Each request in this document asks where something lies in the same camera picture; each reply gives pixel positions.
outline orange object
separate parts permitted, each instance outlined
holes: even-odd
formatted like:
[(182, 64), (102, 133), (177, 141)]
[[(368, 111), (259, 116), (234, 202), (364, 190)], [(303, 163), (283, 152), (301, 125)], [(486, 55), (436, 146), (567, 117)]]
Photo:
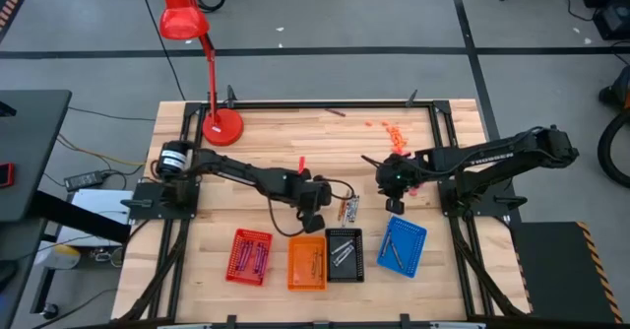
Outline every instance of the orange object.
[(295, 236), (288, 240), (286, 282), (289, 291), (321, 292), (328, 283), (326, 275), (326, 237)]

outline wire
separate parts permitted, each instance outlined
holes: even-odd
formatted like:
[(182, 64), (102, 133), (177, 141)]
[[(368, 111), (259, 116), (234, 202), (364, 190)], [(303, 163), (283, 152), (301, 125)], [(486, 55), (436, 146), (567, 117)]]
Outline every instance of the wire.
[(39, 249), (39, 250), (36, 250), (36, 251), (34, 251), (34, 252), (30, 252), (30, 253), (24, 254), (24, 255), (22, 255), (22, 256), (19, 256), (19, 257), (17, 257), (17, 258), (15, 258), (15, 259), (13, 259), (13, 261), (22, 260), (22, 259), (24, 259), (24, 258), (26, 258), (26, 257), (28, 257), (28, 256), (33, 255), (33, 254), (37, 254), (39, 251), (43, 251), (43, 250), (49, 249), (49, 248), (54, 247), (54, 246), (57, 246), (57, 245), (62, 245), (62, 244), (69, 243), (69, 242), (71, 242), (71, 241), (75, 241), (75, 240), (79, 240), (79, 239), (86, 239), (86, 238), (93, 237), (93, 236), (95, 236), (95, 235), (84, 235), (84, 236), (78, 236), (78, 237), (76, 237), (76, 238), (72, 238), (72, 239), (70, 239), (70, 240), (66, 240), (66, 241), (62, 241), (62, 242), (58, 242), (58, 243), (54, 243), (54, 244), (52, 244), (52, 245), (44, 246), (44, 247), (42, 247), (42, 248), (41, 248), (41, 249)]
[(625, 60), (622, 56), (620, 56), (620, 55), (619, 55), (619, 53), (617, 53), (617, 52), (615, 52), (615, 51), (614, 51), (614, 47), (615, 47), (617, 44), (622, 44), (622, 43), (627, 43), (627, 44), (630, 44), (630, 41), (625, 40), (625, 41), (618, 41), (618, 42), (615, 42), (615, 43), (613, 43), (613, 44), (610, 46), (610, 49), (612, 49), (612, 54), (614, 54), (614, 56), (615, 56), (615, 57), (619, 58), (619, 60), (620, 60), (620, 61), (622, 61), (622, 62), (623, 62), (623, 64), (628, 65), (628, 61), (627, 61), (627, 60)]
[(105, 170), (102, 173), (103, 173), (103, 178), (104, 179), (108, 179), (112, 175), (119, 175), (119, 176), (121, 176), (122, 180), (123, 180), (123, 184), (122, 184), (121, 190), (127, 189), (127, 176), (125, 176), (125, 174), (123, 174), (122, 172), (120, 172), (118, 170)]
[(50, 175), (48, 175), (47, 173), (43, 174), (44, 176), (46, 176), (50, 181), (54, 182), (55, 184), (57, 184), (57, 186), (63, 187), (64, 189), (66, 188), (66, 185), (62, 184), (61, 182), (53, 179)]
[(68, 106), (68, 109), (84, 112), (84, 113), (91, 113), (91, 114), (95, 114), (95, 115), (103, 116), (107, 118), (121, 119), (121, 120), (127, 120), (127, 121), (149, 121), (149, 122), (156, 121), (154, 118), (114, 116), (114, 115), (110, 115), (110, 114), (106, 114), (102, 112), (90, 111), (83, 108), (77, 108), (77, 107), (72, 107), (72, 106)]
[(67, 313), (65, 313), (65, 314), (62, 314), (62, 315), (59, 315), (58, 317), (56, 317), (56, 318), (54, 318), (54, 319), (48, 320), (47, 322), (45, 322), (45, 323), (43, 323), (43, 324), (39, 324), (39, 325), (37, 325), (36, 327), (33, 327), (32, 329), (41, 329), (41, 328), (47, 327), (47, 326), (48, 326), (48, 325), (50, 325), (50, 324), (56, 323), (56, 322), (58, 322), (59, 320), (61, 320), (61, 319), (63, 319), (63, 318), (66, 318), (66, 317), (68, 317), (68, 316), (70, 316), (70, 315), (72, 315), (72, 314), (76, 313), (77, 311), (79, 311), (79, 310), (83, 309), (83, 307), (85, 307), (86, 305), (90, 304), (93, 300), (97, 299), (98, 297), (100, 297), (100, 296), (102, 296), (102, 295), (104, 295), (104, 294), (106, 294), (106, 293), (109, 293), (109, 292), (114, 292), (114, 291), (116, 291), (116, 290), (117, 290), (117, 289), (103, 290), (103, 291), (99, 292), (98, 294), (96, 294), (95, 296), (93, 296), (92, 298), (90, 298), (90, 299), (86, 300), (83, 304), (81, 304), (81, 305), (79, 305), (78, 307), (76, 307), (76, 308), (74, 308), (74, 309), (70, 310), (69, 312), (67, 312)]
[(305, 229), (302, 228), (302, 230), (297, 231), (295, 233), (285, 233), (283, 232), (279, 227), (278, 224), (276, 223), (276, 218), (274, 217), (274, 208), (272, 207), (272, 199), (271, 197), (267, 196), (267, 205), (269, 206), (269, 215), (272, 217), (272, 223), (274, 224), (274, 228), (278, 231), (278, 233), (287, 236), (287, 237), (292, 237), (292, 236), (296, 236), (296, 235), (300, 235), (302, 233), (304, 233)]
[(82, 152), (82, 153), (86, 153), (86, 154), (89, 154), (89, 155), (92, 155), (92, 156), (95, 156), (95, 157), (105, 158), (105, 159), (110, 160), (110, 161), (112, 161), (112, 162), (120, 163), (120, 164), (123, 164), (123, 165), (130, 165), (130, 166), (144, 165), (144, 163), (136, 163), (136, 162), (123, 161), (123, 160), (119, 160), (119, 159), (114, 158), (114, 157), (109, 157), (109, 156), (106, 156), (106, 155), (101, 154), (101, 153), (92, 152), (92, 151), (89, 151), (89, 150), (86, 150), (86, 149), (83, 149), (83, 148), (79, 148), (79, 147), (75, 146), (72, 142), (70, 142), (70, 141), (69, 141), (69, 140), (68, 140), (68, 139), (67, 139), (67, 138), (66, 138), (63, 134), (61, 134), (61, 133), (59, 133), (59, 138), (61, 138), (61, 140), (63, 140), (63, 142), (64, 142), (64, 143), (66, 143), (68, 146), (70, 146), (70, 147), (68, 147), (68, 146), (65, 146), (65, 147), (67, 147), (67, 148), (69, 148), (69, 149), (72, 149), (72, 150), (74, 150), (75, 152)]
[(347, 182), (345, 182), (343, 180), (329, 179), (329, 178), (326, 178), (326, 177), (322, 177), (322, 178), (320, 178), (320, 180), (324, 180), (324, 181), (328, 181), (328, 182), (337, 182), (337, 183), (340, 183), (342, 185), (347, 186), (347, 188), (350, 189), (350, 196), (348, 196), (348, 197), (338, 196), (338, 195), (335, 195), (334, 193), (331, 192), (331, 196), (333, 196), (336, 199), (347, 201), (347, 200), (353, 199), (356, 196), (356, 193), (354, 192), (354, 189), (352, 188), (352, 186), (350, 186), (350, 184), (348, 184)]
[(571, 11), (571, 0), (567, 0), (567, 2), (568, 2), (567, 12), (569, 12), (569, 15), (571, 15), (571, 16), (572, 16), (572, 17), (574, 17), (574, 18), (580, 19), (580, 20), (582, 20), (582, 21), (585, 21), (585, 22), (591, 22), (591, 21), (593, 20), (593, 18), (595, 17), (595, 15), (598, 13), (598, 11), (596, 10), (596, 11), (593, 13), (593, 16), (592, 16), (590, 19), (589, 19), (589, 18), (583, 18), (583, 17), (581, 17), (581, 16), (579, 16), (579, 15), (577, 15), (577, 14), (574, 14), (574, 13)]
[(166, 50), (166, 46), (164, 45), (164, 40), (161, 39), (161, 34), (159, 34), (158, 24), (156, 24), (156, 18), (154, 17), (154, 13), (151, 11), (149, 0), (145, 0), (145, 4), (147, 4), (147, 10), (149, 11), (149, 16), (151, 16), (151, 22), (154, 23), (154, 28), (156, 29), (157, 38), (159, 38), (159, 44), (161, 44), (161, 49), (164, 51), (164, 55), (166, 56), (166, 60), (168, 61), (168, 65), (170, 66), (170, 70), (173, 72), (173, 78), (175, 78), (175, 84), (177, 84), (177, 90), (179, 90), (181, 99), (186, 101), (186, 96), (184, 96), (184, 92), (182, 91), (181, 85), (179, 84), (179, 78), (177, 78), (177, 73), (175, 72), (175, 67), (173, 67), (173, 62), (170, 61), (170, 56), (168, 55), (168, 51)]

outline red item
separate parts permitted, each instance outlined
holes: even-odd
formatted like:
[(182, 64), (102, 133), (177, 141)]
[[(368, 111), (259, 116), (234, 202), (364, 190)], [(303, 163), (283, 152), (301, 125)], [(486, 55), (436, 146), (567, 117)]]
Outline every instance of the red item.
[(165, 0), (166, 9), (159, 19), (159, 32), (165, 38), (198, 38), (204, 47), (210, 75), (208, 101), (210, 112), (204, 121), (204, 136), (215, 146), (236, 142), (243, 133), (243, 119), (238, 112), (227, 108), (217, 110), (217, 79), (215, 76), (215, 47), (210, 41), (210, 24), (199, 10), (197, 0)]
[(299, 158), (299, 168), (297, 169), (297, 173), (302, 174), (304, 171), (304, 167), (306, 166), (306, 157)]
[(159, 32), (168, 39), (192, 39), (206, 34), (210, 24), (197, 7), (197, 0), (165, 0)]
[(0, 188), (9, 187), (15, 181), (16, 166), (13, 163), (0, 164)]
[(271, 256), (272, 238), (271, 234), (261, 231), (236, 230), (225, 279), (245, 285), (263, 286)]

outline black bracket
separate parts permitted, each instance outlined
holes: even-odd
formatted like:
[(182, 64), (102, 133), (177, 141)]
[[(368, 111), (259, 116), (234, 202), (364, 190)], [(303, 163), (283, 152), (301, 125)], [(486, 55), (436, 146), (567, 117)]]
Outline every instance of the black bracket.
[(227, 85), (227, 108), (234, 108), (234, 102), (237, 101), (236, 94), (231, 85)]
[(411, 319), (406, 313), (401, 313), (401, 329), (411, 329)]
[(225, 329), (236, 329), (236, 315), (230, 314), (225, 321)]
[[(474, 216), (491, 217), (508, 216), (510, 210), (528, 201), (525, 197), (512, 196), (508, 190), (509, 186), (510, 181), (504, 180), (503, 182), (489, 186), (484, 193), (477, 195), (470, 204), (472, 214)], [(444, 216), (462, 217), (465, 215), (465, 212), (469, 208), (468, 205), (461, 204), (457, 201), (455, 180), (438, 181), (438, 190)]]
[(127, 203), (129, 218), (134, 220), (190, 220), (197, 215), (199, 199), (199, 182), (186, 184), (186, 205), (171, 206), (161, 199), (164, 192), (172, 192), (164, 185), (154, 182), (142, 182), (136, 186), (133, 201)]
[(407, 99), (407, 102), (405, 102), (406, 108), (413, 107), (413, 101), (415, 100), (415, 95), (417, 95), (417, 89), (414, 90), (413, 93), (411, 93), (411, 96), (409, 97), (409, 99)]

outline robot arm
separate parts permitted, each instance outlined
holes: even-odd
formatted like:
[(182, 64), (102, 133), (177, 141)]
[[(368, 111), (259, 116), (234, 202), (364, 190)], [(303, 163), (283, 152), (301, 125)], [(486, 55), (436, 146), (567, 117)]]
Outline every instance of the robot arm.
[[(315, 215), (321, 206), (331, 203), (331, 186), (323, 176), (316, 175), (311, 179), (308, 169), (299, 172), (282, 167), (259, 168), (209, 149), (195, 150), (194, 162), (184, 169), (186, 155), (192, 148), (190, 143), (182, 141), (171, 141), (162, 146), (156, 173), (165, 183), (173, 184), (175, 190), (185, 189), (185, 184), (194, 182), (199, 175), (214, 174), (252, 186), (271, 200), (295, 207), (307, 233), (324, 228), (322, 216)], [(185, 193), (174, 191), (175, 199), (178, 195)]]
[[(363, 156), (375, 165), (379, 193), (388, 197), (386, 209), (395, 214), (405, 211), (401, 201), (405, 192), (427, 181), (455, 176), (458, 199), (466, 201), (493, 184), (535, 167), (560, 168), (579, 156), (565, 132), (555, 126), (535, 127), (514, 137), (467, 148), (439, 147), (417, 151), (414, 156), (392, 154), (382, 163)], [(495, 163), (482, 171), (466, 167)]]

